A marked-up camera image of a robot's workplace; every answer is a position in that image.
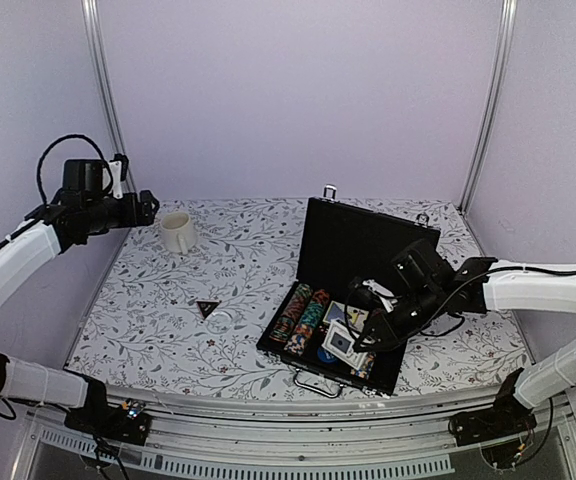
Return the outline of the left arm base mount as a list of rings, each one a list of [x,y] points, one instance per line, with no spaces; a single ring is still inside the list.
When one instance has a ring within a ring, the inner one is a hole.
[[[88,382],[83,406],[70,408],[64,421],[69,429],[137,446],[146,444],[151,423],[145,402],[128,398],[112,406],[106,386],[96,380]]]

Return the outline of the white playing card box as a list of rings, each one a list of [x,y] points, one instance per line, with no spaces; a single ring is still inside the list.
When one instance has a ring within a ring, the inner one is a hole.
[[[359,370],[366,360],[367,353],[355,351],[354,343],[355,340],[344,325],[339,322],[332,322],[322,343],[322,348],[351,368]]]

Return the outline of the clear dealer button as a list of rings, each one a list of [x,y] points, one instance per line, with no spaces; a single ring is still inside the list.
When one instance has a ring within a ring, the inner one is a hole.
[[[233,317],[227,311],[214,310],[206,320],[206,329],[213,334],[221,335],[228,332],[233,326]]]

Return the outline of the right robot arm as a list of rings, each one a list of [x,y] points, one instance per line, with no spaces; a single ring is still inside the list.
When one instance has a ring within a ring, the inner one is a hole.
[[[563,327],[561,343],[503,381],[485,415],[489,432],[507,435],[535,407],[576,387],[576,327],[564,327],[576,320],[576,264],[471,257],[453,268],[426,240],[410,244],[392,264],[406,291],[355,334],[356,352],[396,349],[442,315],[515,312]]]

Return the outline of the blue small blind button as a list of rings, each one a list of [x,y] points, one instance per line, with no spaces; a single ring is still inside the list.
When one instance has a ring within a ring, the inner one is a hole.
[[[333,354],[329,353],[324,349],[318,349],[317,356],[319,360],[324,363],[334,363],[337,361],[337,358]]]

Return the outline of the red black triangular card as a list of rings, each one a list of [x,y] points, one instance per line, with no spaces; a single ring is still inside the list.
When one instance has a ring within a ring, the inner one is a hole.
[[[213,300],[197,300],[196,306],[203,319],[207,319],[208,316],[218,308],[220,302]]]

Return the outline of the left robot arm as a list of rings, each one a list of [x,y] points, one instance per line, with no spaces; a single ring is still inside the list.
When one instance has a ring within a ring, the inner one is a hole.
[[[27,214],[0,242],[0,308],[42,266],[70,247],[113,229],[150,226],[159,202],[151,191],[124,192],[129,160],[73,159],[64,164],[53,199]],[[103,388],[80,375],[0,353],[0,398],[77,409],[96,434],[116,426],[116,412],[99,397]]]

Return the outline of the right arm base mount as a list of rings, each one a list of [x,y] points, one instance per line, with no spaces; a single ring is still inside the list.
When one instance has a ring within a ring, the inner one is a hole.
[[[459,412],[450,417],[448,432],[458,446],[471,445],[527,432],[537,425],[531,409],[511,401]]]

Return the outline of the black poker case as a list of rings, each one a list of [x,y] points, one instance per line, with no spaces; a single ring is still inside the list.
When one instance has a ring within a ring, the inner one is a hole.
[[[271,340],[270,333],[299,283],[309,285],[313,294],[320,289],[326,290],[330,302],[341,302],[367,310],[369,314],[376,308],[384,309],[362,282],[374,279],[398,300],[406,288],[392,261],[410,244],[422,239],[430,241],[435,248],[440,239],[439,229],[429,225],[425,214],[407,220],[338,202],[334,198],[310,198],[295,281],[258,340],[258,350],[276,356],[300,371],[321,375],[365,393],[392,394],[403,361],[404,344],[395,351],[375,353],[370,376],[362,379],[352,375],[353,368],[338,358],[334,363],[319,360],[317,350],[323,349],[322,343],[332,322],[325,325],[321,319],[302,355],[284,350],[296,327],[286,342]]]

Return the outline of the playing card deck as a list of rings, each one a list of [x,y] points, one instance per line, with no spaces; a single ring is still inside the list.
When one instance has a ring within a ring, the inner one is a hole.
[[[369,312],[353,306],[345,306],[341,302],[331,301],[322,322],[329,325],[331,322],[341,322],[347,320],[348,324],[356,329],[361,330],[364,322],[368,319]]]

